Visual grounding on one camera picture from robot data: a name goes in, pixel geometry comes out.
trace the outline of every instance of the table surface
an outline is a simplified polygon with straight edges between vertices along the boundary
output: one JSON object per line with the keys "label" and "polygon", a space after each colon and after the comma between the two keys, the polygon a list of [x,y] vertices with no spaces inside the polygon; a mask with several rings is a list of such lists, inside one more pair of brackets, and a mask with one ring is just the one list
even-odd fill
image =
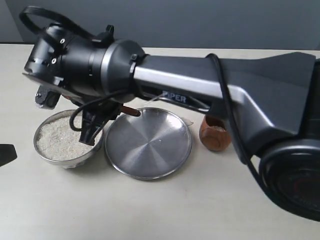
{"label": "table surface", "polygon": [[[38,86],[22,76],[32,45],[0,45],[0,136],[18,158],[0,168],[0,239],[3,240],[311,240],[319,223],[278,208],[258,188],[234,149],[216,154],[200,143],[203,115],[154,102],[193,122],[194,143],[185,165],[157,181],[123,175],[103,151],[82,167],[44,162],[33,137],[52,114],[74,109],[61,99],[55,110],[38,109]],[[285,50],[146,48],[154,55],[256,59]],[[320,57],[320,52],[304,51]],[[135,99],[128,106],[142,107]]]}

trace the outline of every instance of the stainless steel plate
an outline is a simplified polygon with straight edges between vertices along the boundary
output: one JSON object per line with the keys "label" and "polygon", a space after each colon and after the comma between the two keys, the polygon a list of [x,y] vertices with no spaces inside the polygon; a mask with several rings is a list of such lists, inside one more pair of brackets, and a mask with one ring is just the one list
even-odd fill
{"label": "stainless steel plate", "polygon": [[141,116],[121,115],[110,126],[105,152],[120,172],[151,180],[169,175],[187,160],[192,136],[177,115],[154,107],[140,108]]}

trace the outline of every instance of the small clay bowl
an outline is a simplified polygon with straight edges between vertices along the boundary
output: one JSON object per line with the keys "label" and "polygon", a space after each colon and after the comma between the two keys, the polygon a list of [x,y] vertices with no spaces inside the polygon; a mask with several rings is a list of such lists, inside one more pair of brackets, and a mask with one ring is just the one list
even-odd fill
{"label": "small clay bowl", "polygon": [[202,144],[210,151],[223,151],[231,143],[231,136],[224,123],[215,117],[206,115],[199,130]]}

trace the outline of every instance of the metal bowl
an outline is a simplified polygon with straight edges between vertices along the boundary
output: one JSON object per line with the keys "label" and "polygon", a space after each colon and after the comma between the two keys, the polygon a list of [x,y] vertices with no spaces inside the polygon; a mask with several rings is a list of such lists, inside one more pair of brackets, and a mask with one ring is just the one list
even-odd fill
{"label": "metal bowl", "polygon": [[38,149],[38,146],[37,146],[37,140],[39,138],[40,129],[44,125],[52,123],[52,122],[54,122],[54,121],[56,121],[58,119],[65,118],[65,117],[70,117],[74,111],[75,111],[74,109],[65,110],[65,111],[58,112],[58,113],[48,117],[37,128],[37,130],[35,131],[35,134],[34,134],[34,138],[33,138],[34,149],[40,155],[40,157],[42,157],[47,163],[62,167],[64,169],[71,169],[71,168],[75,168],[75,167],[78,167],[80,165],[83,165],[88,159],[90,159],[101,148],[101,146],[103,145],[103,141],[104,141],[104,132],[102,132],[101,138],[99,139],[98,143],[89,152],[87,152],[86,154],[84,154],[82,156],[74,158],[74,159],[52,160],[52,159],[49,159],[49,158],[45,157],[40,152],[40,150]]}
{"label": "metal bowl", "polygon": [[178,170],[192,148],[185,122],[164,109],[144,107],[141,116],[123,114],[106,132],[105,153],[121,173],[153,180]]}

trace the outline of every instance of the black cable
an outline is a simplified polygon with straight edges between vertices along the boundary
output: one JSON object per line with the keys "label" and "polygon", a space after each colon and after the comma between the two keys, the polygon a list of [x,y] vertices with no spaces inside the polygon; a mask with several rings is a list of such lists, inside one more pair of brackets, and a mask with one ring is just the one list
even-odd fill
{"label": "black cable", "polygon": [[105,103],[105,101],[111,99],[111,98],[114,98],[115,96],[118,96],[118,95],[122,95],[122,94],[126,94],[128,93],[127,90],[118,90],[118,91],[114,91],[104,97],[101,97],[99,99],[95,99],[93,101],[90,101],[90,102],[87,102],[83,105],[81,105],[80,107],[78,107],[73,113],[72,115],[70,116],[70,119],[69,119],[69,125],[70,125],[70,128],[73,130],[73,131],[76,131],[76,132],[81,132],[82,131],[82,128],[78,128],[75,126],[75,118],[76,116],[84,109],[88,108],[88,107],[91,107],[91,106],[94,106],[94,105],[97,105],[98,107],[99,106],[103,106],[103,104]]}
{"label": "black cable", "polygon": [[237,127],[236,119],[235,119],[234,112],[233,112],[232,97],[231,97],[227,82],[224,77],[223,68],[222,68],[221,62],[219,60],[219,57],[217,55],[211,53],[211,54],[207,55],[206,58],[209,58],[212,61],[212,63],[214,64],[216,73],[217,73],[217,78],[220,83],[220,88],[221,88],[221,92],[222,92],[222,98],[224,101],[227,117],[229,120],[232,135],[234,138],[233,144],[234,144],[234,147],[236,149],[238,149],[239,158],[247,165],[253,178],[255,179],[255,181],[257,182],[257,184],[261,188],[261,190],[264,192],[264,194],[270,200],[272,200],[278,207],[283,208],[283,209],[287,210],[288,212],[291,212],[293,214],[296,214],[296,215],[303,217],[302,212],[292,204],[288,203],[288,204],[286,204],[286,206],[284,208],[284,203],[278,197],[275,197],[274,194],[264,184],[264,182],[263,182],[262,178],[260,177],[259,173],[257,172],[255,166],[251,162],[251,158],[249,157],[248,151],[246,150],[246,148],[243,144],[243,141],[240,137],[239,129]]}

